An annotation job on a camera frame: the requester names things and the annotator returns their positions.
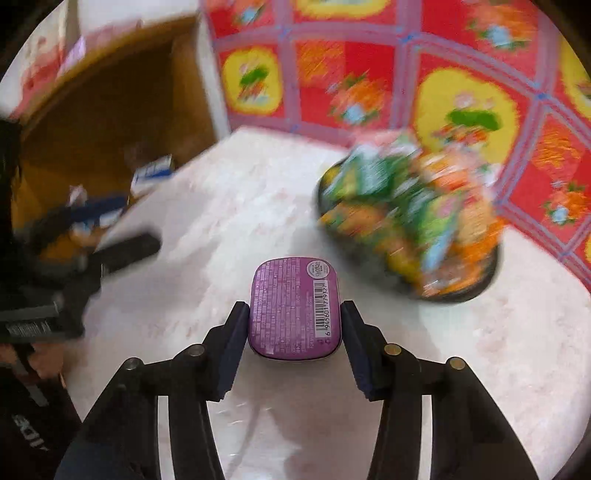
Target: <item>small box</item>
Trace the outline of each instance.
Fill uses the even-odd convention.
[[[269,260],[252,281],[248,342],[258,354],[285,361],[324,358],[341,342],[335,270],[320,258]]]
[[[173,156],[166,155],[146,166],[138,168],[131,180],[131,194],[134,198],[141,197],[168,180],[174,173]]]

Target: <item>colorful packaging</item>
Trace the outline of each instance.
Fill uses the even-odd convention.
[[[394,166],[391,202],[394,215],[421,251],[421,269],[436,270],[445,258],[457,229],[463,193],[438,196],[409,171],[408,158]]]
[[[480,242],[494,221],[492,203],[477,191],[469,192],[460,211],[456,241],[461,245]]]
[[[501,172],[501,165],[489,164],[478,151],[462,144],[449,144],[439,155],[443,155],[450,165],[465,169],[470,177],[470,187],[480,186],[484,195],[493,199],[491,187]]]
[[[325,213],[320,221],[342,235],[367,241],[381,227],[386,211],[374,205],[341,202]]]
[[[474,285],[482,277],[482,266],[467,264],[455,255],[449,255],[434,272],[424,276],[422,295],[431,297],[453,293]]]
[[[393,219],[384,222],[386,226],[382,230],[382,238],[376,250],[386,256],[386,266],[396,272],[412,284],[421,281],[421,264],[417,251],[407,240],[404,231]]]
[[[276,360],[323,358],[340,345],[340,302],[335,269],[319,258],[269,260],[252,281],[248,342]]]
[[[368,145],[356,147],[325,190],[332,201],[380,199],[389,191],[389,162],[378,156],[379,150]]]
[[[396,139],[387,145],[383,145],[380,149],[382,157],[408,157],[410,160],[417,158],[421,152],[421,147],[410,130],[398,131]]]
[[[324,175],[322,175],[322,186],[326,188],[328,185],[334,182],[335,178],[340,172],[340,166],[334,166],[329,168]]]
[[[437,153],[418,160],[422,178],[441,192],[453,192],[471,184],[465,165],[457,161],[456,155]]]
[[[452,245],[451,252],[459,255],[468,264],[482,262],[498,245],[504,226],[505,222],[502,219],[495,218],[480,240],[468,244],[456,241]]]
[[[160,183],[168,180],[174,173],[173,156],[166,155],[135,171],[131,180],[131,194],[141,197],[154,190]]]

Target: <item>yellow circle pattern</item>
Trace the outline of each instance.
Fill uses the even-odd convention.
[[[245,102],[240,99],[243,66],[264,66],[268,75],[264,80],[265,93],[262,101]],[[283,82],[276,55],[270,48],[253,47],[232,52],[222,67],[222,78],[230,106],[237,112],[270,115],[281,105]]]
[[[377,15],[388,6],[390,0],[365,0],[357,4],[347,4],[338,0],[319,2],[318,0],[294,0],[295,8],[307,17],[326,18],[366,18]]]
[[[456,107],[456,96],[463,92],[470,93],[480,104],[489,100],[494,103],[491,111],[500,118],[501,128],[489,133],[482,155],[488,163],[504,163],[517,137],[517,106],[500,87],[483,82],[462,69],[436,69],[419,87],[414,127],[421,143],[431,151],[441,148],[433,132],[448,123],[446,116]]]
[[[585,67],[564,38],[560,53],[560,71],[564,83],[564,90],[577,110],[591,120],[591,100],[589,100],[578,85],[589,81]]]
[[[587,244],[585,245],[585,257],[587,262],[591,263],[591,234],[587,238]]]

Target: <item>barcode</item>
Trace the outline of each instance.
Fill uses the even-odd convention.
[[[51,333],[51,327],[46,320],[42,320],[39,324],[33,322],[13,323],[7,325],[6,329],[11,336],[17,338],[35,337]]]
[[[330,337],[329,283],[314,280],[314,331],[316,338]]]

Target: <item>metal screw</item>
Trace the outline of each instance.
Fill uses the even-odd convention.
[[[65,299],[64,296],[61,292],[56,293],[53,298],[53,304],[56,308],[56,311],[59,312],[63,307],[64,307],[64,303],[65,303]]]
[[[466,362],[457,356],[450,358],[449,364],[455,370],[464,370],[466,366]]]
[[[396,345],[396,343],[388,343],[384,347],[384,352],[386,355],[396,356],[402,353],[402,348],[400,348],[400,345]]]
[[[78,257],[78,271],[83,272],[88,268],[88,257],[86,255],[81,255]]]
[[[136,358],[133,356],[131,358],[128,358],[124,362],[123,367],[126,370],[134,370],[134,369],[138,368],[141,364],[142,364],[142,361],[139,358]]]
[[[187,348],[187,353],[190,356],[202,356],[205,353],[205,347],[201,343],[196,343]]]

